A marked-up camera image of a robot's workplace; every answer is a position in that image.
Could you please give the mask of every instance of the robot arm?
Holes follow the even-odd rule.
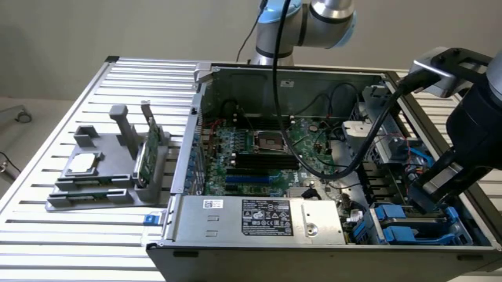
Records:
[[[269,0],[258,20],[255,65],[271,65],[285,0]],[[344,46],[353,35],[357,14],[353,0],[293,0],[282,32],[279,65],[294,65],[295,46]]]
[[[481,66],[486,73],[478,73]],[[446,121],[453,147],[410,187],[412,203],[430,212],[492,169],[502,169],[502,51],[492,59],[466,49],[437,48],[416,60],[410,75],[421,69],[441,77],[426,88],[438,97],[472,85]]]

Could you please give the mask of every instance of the power supply label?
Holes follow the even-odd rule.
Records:
[[[293,236],[290,201],[243,200],[246,236]]]

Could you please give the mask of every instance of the floor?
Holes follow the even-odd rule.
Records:
[[[0,109],[19,104],[28,108],[34,120],[30,123],[19,123],[12,117],[12,120],[0,121],[0,151],[7,154],[15,165],[23,169],[73,106],[74,101],[0,97]],[[0,197],[10,186],[0,179]]]

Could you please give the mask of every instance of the caster wheel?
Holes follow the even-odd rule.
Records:
[[[18,118],[16,118],[16,121],[20,122],[20,123],[28,123],[32,121],[32,117],[31,117],[32,114],[30,114],[28,112],[20,112],[18,114]]]

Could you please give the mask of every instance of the slotted metal platform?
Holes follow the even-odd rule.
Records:
[[[162,207],[47,213],[44,203],[74,149],[78,126],[94,125],[101,133],[119,133],[107,113],[113,104],[123,103],[130,122],[139,132],[147,132],[142,100],[151,100],[158,124],[173,134],[163,181],[162,202],[167,203],[195,94],[195,65],[131,58],[103,65],[0,200],[0,281],[165,281],[143,247],[161,238],[161,227],[142,225],[145,214],[162,211]],[[446,134],[446,118],[457,98],[440,100],[421,93],[417,99]],[[502,210],[502,172],[490,173],[481,186]],[[501,279],[484,277],[486,281],[496,281],[493,278]],[[472,279],[481,281],[482,277],[460,277],[456,281]]]

